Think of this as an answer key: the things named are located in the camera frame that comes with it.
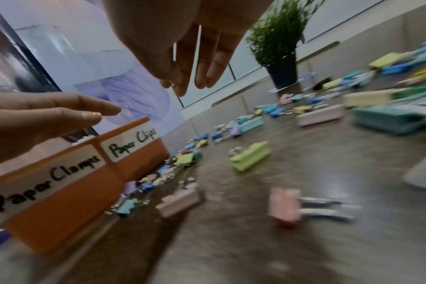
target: fingernail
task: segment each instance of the fingernail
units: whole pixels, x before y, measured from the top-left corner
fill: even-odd
[[[102,119],[102,114],[100,112],[84,111],[82,112],[82,118],[85,121],[96,122]]]

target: black object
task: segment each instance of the black object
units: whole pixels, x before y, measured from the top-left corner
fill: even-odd
[[[327,83],[330,83],[330,82],[331,82],[331,78],[330,78],[330,77],[328,77],[328,78],[326,78],[326,79],[324,79],[324,80],[320,81],[319,83],[317,83],[317,84],[313,87],[313,90],[315,90],[315,91],[322,90],[322,86],[323,86],[324,84],[327,84]]]
[[[278,65],[266,68],[277,89],[291,86],[297,82],[296,53],[285,57]]]

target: potted plant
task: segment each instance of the potted plant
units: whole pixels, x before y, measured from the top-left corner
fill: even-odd
[[[257,62],[266,67],[277,89],[297,82],[296,46],[308,20],[325,0],[276,1],[246,38]]]

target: gray table surface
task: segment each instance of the gray table surface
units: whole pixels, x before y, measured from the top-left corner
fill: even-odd
[[[315,80],[325,77],[321,70],[336,78],[364,68],[376,59],[371,48],[386,49],[374,42],[398,32],[397,21],[401,29],[408,17],[426,22],[426,7],[411,13],[342,43],[336,68],[326,66],[331,58],[323,58]],[[408,44],[392,50],[412,49],[408,45],[414,38],[425,40],[418,37],[425,32],[421,27],[412,29],[417,33],[408,36]],[[361,37],[373,40],[363,42],[366,51],[361,54],[362,47],[354,51],[359,67],[340,66]],[[307,63],[320,62],[312,60]],[[404,77],[380,77],[368,88],[387,87]],[[196,134],[213,133],[217,121],[226,123],[260,102],[276,100],[267,93],[272,87],[268,81],[215,106],[165,137],[165,142],[173,150]],[[148,207],[116,223],[62,283],[425,284],[426,190],[404,183],[402,176],[426,156],[426,131],[395,137],[354,127],[349,115],[304,129],[297,127],[294,117],[263,119],[264,126],[239,138],[210,143],[202,160],[178,177],[197,179],[206,192],[203,204],[162,220],[154,206],[172,193],[176,180],[165,185]],[[228,150],[260,141],[269,141],[272,155],[248,172],[235,172]],[[274,187],[347,200],[361,206],[359,218],[351,224],[311,219],[294,230],[278,229],[267,216]]]

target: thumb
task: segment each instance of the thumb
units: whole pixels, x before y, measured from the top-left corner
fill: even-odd
[[[37,143],[61,137],[80,129],[98,124],[99,112],[72,110],[67,108],[5,110],[6,127],[16,128],[24,137],[34,136]]]

